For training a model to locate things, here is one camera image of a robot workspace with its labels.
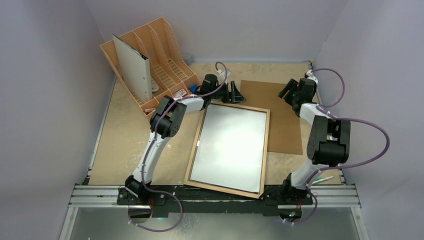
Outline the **brown backing board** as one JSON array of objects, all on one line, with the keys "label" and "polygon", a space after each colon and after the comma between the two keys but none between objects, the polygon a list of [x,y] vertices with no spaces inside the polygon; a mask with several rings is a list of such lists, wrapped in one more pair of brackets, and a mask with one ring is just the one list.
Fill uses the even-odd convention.
[{"label": "brown backing board", "polygon": [[267,150],[269,152],[302,155],[302,134],[299,118],[278,94],[286,85],[242,80],[240,91],[246,98],[241,104],[270,111]]}]

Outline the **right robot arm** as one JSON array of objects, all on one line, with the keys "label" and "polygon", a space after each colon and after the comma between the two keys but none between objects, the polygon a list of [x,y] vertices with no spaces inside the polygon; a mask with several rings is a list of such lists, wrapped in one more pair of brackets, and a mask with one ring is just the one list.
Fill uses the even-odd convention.
[{"label": "right robot arm", "polygon": [[351,123],[329,116],[313,102],[317,81],[291,79],[278,97],[292,107],[294,113],[307,121],[311,130],[306,145],[307,160],[291,172],[280,186],[269,188],[261,197],[266,201],[296,204],[310,196],[311,183],[327,168],[345,163],[350,153]]}]

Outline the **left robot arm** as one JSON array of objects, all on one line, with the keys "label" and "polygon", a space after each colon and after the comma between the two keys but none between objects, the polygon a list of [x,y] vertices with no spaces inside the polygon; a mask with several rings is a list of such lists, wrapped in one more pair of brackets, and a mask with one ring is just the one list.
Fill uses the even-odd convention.
[{"label": "left robot arm", "polygon": [[150,134],[139,164],[119,188],[118,205],[147,205],[155,198],[164,198],[169,192],[153,189],[151,183],[159,158],[171,138],[182,125],[186,114],[205,110],[213,100],[224,104],[238,104],[247,99],[235,82],[219,82],[214,74],[206,74],[202,84],[191,94],[182,97],[165,96],[153,112],[149,124]]}]

